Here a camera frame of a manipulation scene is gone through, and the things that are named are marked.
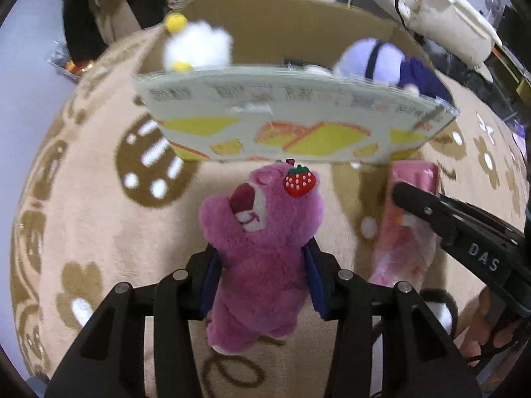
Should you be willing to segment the person's right hand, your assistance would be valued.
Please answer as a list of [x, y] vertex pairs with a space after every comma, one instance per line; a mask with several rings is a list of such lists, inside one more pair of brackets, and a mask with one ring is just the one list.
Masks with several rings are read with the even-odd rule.
[[525, 322], [517, 320], [512, 322], [504, 329], [498, 331], [494, 337], [491, 337], [494, 326], [488, 322], [487, 316], [491, 309], [491, 292], [488, 288], [480, 292], [478, 306], [473, 314], [473, 318], [465, 331], [460, 352], [467, 361], [469, 366], [477, 366], [480, 362], [486, 360], [486, 352], [483, 347], [489, 341], [495, 350], [500, 350], [503, 346], [508, 345], [515, 338], [518, 327]]

